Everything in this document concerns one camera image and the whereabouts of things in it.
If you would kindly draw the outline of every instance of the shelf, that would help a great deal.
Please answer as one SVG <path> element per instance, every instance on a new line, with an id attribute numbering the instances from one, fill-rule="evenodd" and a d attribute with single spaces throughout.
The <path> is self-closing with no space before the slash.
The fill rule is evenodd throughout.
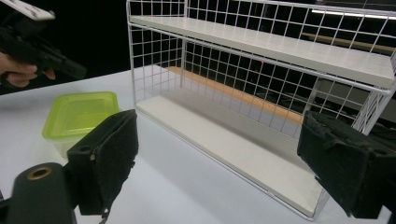
<path id="1" fill-rule="evenodd" d="M 130 22 L 390 88 L 390 57 L 184 17 L 131 16 Z"/>
<path id="2" fill-rule="evenodd" d="M 139 102 L 136 109 L 268 195 L 314 215 L 322 187 L 297 156 L 297 139 L 185 89 Z"/>

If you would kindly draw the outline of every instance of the wire grid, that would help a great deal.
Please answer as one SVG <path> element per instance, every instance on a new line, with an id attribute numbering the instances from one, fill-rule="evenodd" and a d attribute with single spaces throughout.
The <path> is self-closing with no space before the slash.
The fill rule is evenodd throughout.
<path id="1" fill-rule="evenodd" d="M 396 12 L 392 11 L 265 0 L 190 0 L 187 10 L 187 17 L 198 20 L 348 49 L 390 56 L 396 47 Z"/>
<path id="2" fill-rule="evenodd" d="M 266 63 L 253 54 L 254 59 L 194 42 L 187 43 L 185 53 L 184 69 L 204 78 L 184 78 L 183 88 L 295 138 L 307 109 L 352 125 L 364 105 L 362 96 L 370 93 Z M 213 88 L 212 81 L 219 85 Z M 326 85 L 319 87 L 323 81 Z"/>
<path id="3" fill-rule="evenodd" d="M 132 1 L 129 6 L 130 15 L 185 16 L 384 54 L 390 56 L 395 71 L 392 12 L 274 1 Z M 350 13 L 361 15 L 357 24 Z M 370 18 L 373 14 L 385 19 Z M 380 29 L 369 33 L 364 28 L 367 22 L 380 24 L 376 26 Z M 307 74 L 293 64 L 160 30 L 133 25 L 130 38 L 133 68 L 141 67 L 134 72 L 136 102 L 182 86 L 295 138 L 306 110 L 332 115 L 368 133 L 372 126 L 367 124 L 374 125 L 382 111 L 378 108 L 392 93 L 331 74 Z M 182 81 L 178 74 L 163 69 L 172 66 L 206 79 Z M 211 81 L 222 89 L 208 87 Z M 226 87 L 231 92 L 225 93 Z"/>

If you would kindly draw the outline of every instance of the black object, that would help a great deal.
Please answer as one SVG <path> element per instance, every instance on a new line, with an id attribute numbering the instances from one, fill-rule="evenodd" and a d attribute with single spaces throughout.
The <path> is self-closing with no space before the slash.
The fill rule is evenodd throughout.
<path id="1" fill-rule="evenodd" d="M 44 21 L 33 21 L 18 11 L 11 13 L 0 28 L 0 51 L 18 62 L 35 64 L 37 75 L 52 68 L 75 79 L 83 79 L 87 69 L 67 59 L 61 51 L 38 34 L 46 27 Z M 2 85 L 13 88 L 7 81 L 9 72 L 1 76 Z"/>
<path id="2" fill-rule="evenodd" d="M 307 112 L 298 155 L 347 215 L 378 218 L 396 211 L 396 152 L 342 121 Z"/>
<path id="3" fill-rule="evenodd" d="M 105 223 L 137 152 L 134 110 L 110 116 L 69 149 L 66 166 L 50 162 L 21 173 L 12 197 L 0 202 L 0 223 L 76 223 L 77 205 Z"/>

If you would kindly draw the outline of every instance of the black background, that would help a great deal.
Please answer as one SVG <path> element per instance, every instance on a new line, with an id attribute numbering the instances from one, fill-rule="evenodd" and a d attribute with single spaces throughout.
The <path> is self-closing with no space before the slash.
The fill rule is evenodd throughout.
<path id="1" fill-rule="evenodd" d="M 125 0 L 25 0 L 52 10 L 56 20 L 40 34 L 63 55 L 88 69 L 85 78 L 99 77 L 131 69 Z M 1 3 L 2 21 L 13 9 Z M 26 88 L 6 89 L 0 94 L 74 81 L 59 75 L 56 80 L 39 77 Z"/>

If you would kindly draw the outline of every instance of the wooden strip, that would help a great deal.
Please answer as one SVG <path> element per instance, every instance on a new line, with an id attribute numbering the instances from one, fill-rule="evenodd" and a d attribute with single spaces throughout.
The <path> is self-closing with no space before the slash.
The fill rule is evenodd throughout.
<path id="1" fill-rule="evenodd" d="M 179 68 L 179 67 L 171 66 L 171 67 L 167 67 L 166 69 L 168 69 L 171 72 L 181 75 L 181 68 Z M 223 85 L 223 84 L 213 81 L 211 79 L 198 76 L 198 75 L 196 75 L 192 72 L 186 71 L 186 70 L 184 70 L 183 77 L 191 79 L 191 80 L 193 80 L 197 83 L 200 83 L 202 85 L 206 85 L 207 87 L 210 87 L 216 91 L 221 91 L 227 95 L 232 96 L 233 98 L 243 100 L 248 104 L 255 105 L 256 107 L 261 108 L 261 109 L 268 111 L 270 113 L 276 114 L 277 116 L 279 116 L 281 118 L 288 119 L 288 120 L 291 120 L 296 123 L 303 123 L 302 115 L 292 112 L 290 110 L 287 110 L 285 108 L 282 108 L 282 107 L 275 105 L 273 103 L 264 101 L 263 99 L 255 97 L 248 93 L 236 90 L 234 88 Z"/>
<path id="2" fill-rule="evenodd" d="M 309 39 L 313 40 L 315 37 L 317 38 L 318 41 L 323 41 L 325 43 L 332 43 L 332 37 L 326 36 L 326 35 L 314 35 L 310 33 L 302 33 L 302 35 L 306 35 L 309 37 Z M 350 45 L 350 40 L 347 39 L 342 39 L 342 38 L 335 38 L 334 39 L 334 44 L 344 46 L 344 47 L 349 47 Z M 370 50 L 372 44 L 360 42 L 360 41 L 353 41 L 353 48 L 357 49 L 365 49 L 365 50 Z M 395 48 L 387 47 L 387 46 L 382 46 L 382 45 L 375 45 L 374 46 L 374 52 L 379 52 L 379 53 L 387 53 L 391 55 Z"/>

